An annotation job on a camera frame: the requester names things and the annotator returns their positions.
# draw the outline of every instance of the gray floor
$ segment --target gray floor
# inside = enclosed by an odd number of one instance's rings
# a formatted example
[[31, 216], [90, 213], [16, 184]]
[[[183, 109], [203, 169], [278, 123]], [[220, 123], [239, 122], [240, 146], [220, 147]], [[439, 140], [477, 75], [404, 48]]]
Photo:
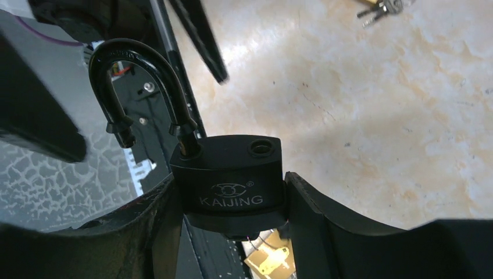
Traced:
[[[69, 40], [59, 28], [29, 24]], [[92, 93], [79, 47], [58, 46], [27, 32], [0, 12], [0, 26], [19, 54], [87, 138], [85, 162], [63, 163], [0, 142], [0, 221], [53, 231], [103, 215], [135, 197], [123, 151], [109, 134]]]

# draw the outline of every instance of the eye logo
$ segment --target eye logo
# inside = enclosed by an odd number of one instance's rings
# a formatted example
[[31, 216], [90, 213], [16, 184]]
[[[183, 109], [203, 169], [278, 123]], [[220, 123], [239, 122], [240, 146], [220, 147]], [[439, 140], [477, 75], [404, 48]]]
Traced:
[[247, 190], [246, 187], [236, 183], [221, 183], [211, 187], [215, 190], [215, 195], [222, 198], [236, 198], [243, 195]]

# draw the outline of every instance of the black padlock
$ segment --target black padlock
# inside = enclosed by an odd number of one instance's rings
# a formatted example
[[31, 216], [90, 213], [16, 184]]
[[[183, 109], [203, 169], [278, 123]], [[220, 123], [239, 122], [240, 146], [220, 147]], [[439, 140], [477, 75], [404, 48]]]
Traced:
[[281, 141], [259, 135], [199, 139], [201, 152], [170, 160], [190, 223], [228, 235], [248, 235], [287, 221]]

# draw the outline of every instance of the black curved shackle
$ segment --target black curved shackle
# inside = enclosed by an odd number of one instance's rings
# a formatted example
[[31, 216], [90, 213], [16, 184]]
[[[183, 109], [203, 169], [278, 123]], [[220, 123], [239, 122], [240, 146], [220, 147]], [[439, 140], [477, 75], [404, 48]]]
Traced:
[[106, 132], [114, 134], [122, 148], [135, 144], [135, 136], [130, 128], [133, 121], [125, 114], [109, 73], [118, 61], [133, 63], [151, 75], [165, 99], [171, 118], [169, 133], [178, 138], [181, 154], [198, 154], [200, 146], [194, 134], [197, 124], [190, 118], [187, 101], [173, 68], [154, 49], [131, 39], [103, 42], [96, 48], [89, 62], [92, 90], [108, 121]]

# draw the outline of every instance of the screw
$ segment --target screw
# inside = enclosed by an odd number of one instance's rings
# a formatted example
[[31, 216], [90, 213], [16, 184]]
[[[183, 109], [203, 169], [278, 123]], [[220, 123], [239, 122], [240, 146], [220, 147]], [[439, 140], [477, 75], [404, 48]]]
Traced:
[[153, 93], [155, 88], [154, 83], [144, 83], [144, 89], [149, 93]]

